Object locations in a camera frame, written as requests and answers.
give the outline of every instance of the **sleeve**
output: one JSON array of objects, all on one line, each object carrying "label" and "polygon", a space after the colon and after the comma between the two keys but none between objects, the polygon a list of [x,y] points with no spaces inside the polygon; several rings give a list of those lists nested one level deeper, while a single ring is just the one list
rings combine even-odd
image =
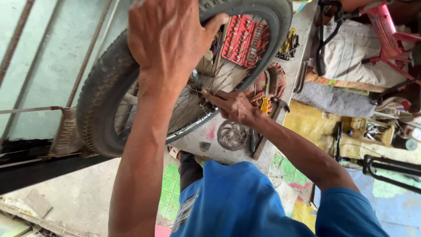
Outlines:
[{"label": "sleeve", "polygon": [[321,195],[316,218],[319,237],[388,237],[370,202],[362,194],[343,187],[328,188]]}]

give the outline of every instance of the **brown rag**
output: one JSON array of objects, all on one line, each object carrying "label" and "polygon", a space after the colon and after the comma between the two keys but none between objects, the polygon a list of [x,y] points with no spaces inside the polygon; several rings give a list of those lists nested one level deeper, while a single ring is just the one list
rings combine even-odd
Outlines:
[{"label": "brown rag", "polygon": [[[276,72],[278,72],[278,78],[276,80],[276,92],[274,94],[269,93],[269,98],[275,97],[278,100],[282,100],[282,97],[285,92],[285,87],[287,86],[287,77],[285,75],[284,70],[282,69],[281,64],[273,63],[269,65],[267,68],[274,67],[276,68]],[[262,105],[262,98],[264,97],[265,90],[266,90],[266,74],[263,72],[254,82],[256,84],[256,96],[254,95],[254,84],[244,92],[247,98],[250,100],[251,104],[254,106],[258,106],[259,108]],[[269,101],[269,112],[272,111],[272,103]]]}]

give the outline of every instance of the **red tool tray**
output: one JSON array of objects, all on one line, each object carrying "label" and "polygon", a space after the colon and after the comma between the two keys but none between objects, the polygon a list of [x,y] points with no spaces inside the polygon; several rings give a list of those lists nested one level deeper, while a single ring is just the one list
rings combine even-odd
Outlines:
[{"label": "red tool tray", "polygon": [[252,21],[247,16],[233,16],[229,27],[222,57],[229,61],[252,67],[260,59],[269,38],[266,24]]}]

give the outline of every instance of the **gray carpet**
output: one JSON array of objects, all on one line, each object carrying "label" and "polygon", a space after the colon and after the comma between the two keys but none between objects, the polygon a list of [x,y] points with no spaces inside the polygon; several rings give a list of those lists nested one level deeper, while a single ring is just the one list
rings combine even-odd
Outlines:
[{"label": "gray carpet", "polygon": [[329,113],[351,117],[368,118],[374,114],[375,108],[368,96],[315,82],[304,82],[301,93],[293,93],[292,98]]}]

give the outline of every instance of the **hand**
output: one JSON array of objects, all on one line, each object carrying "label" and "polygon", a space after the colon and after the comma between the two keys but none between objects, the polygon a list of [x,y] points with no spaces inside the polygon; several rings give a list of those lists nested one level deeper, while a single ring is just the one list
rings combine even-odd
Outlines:
[{"label": "hand", "polygon": [[218,91],[212,95],[205,89],[203,96],[218,107],[224,119],[238,124],[255,127],[259,119],[266,116],[263,111],[248,101],[244,92]]},{"label": "hand", "polygon": [[[141,65],[144,80],[182,89],[210,49],[225,13],[200,25],[198,0],[135,0],[129,10],[128,46]],[[157,81],[179,78],[174,81]]]}]

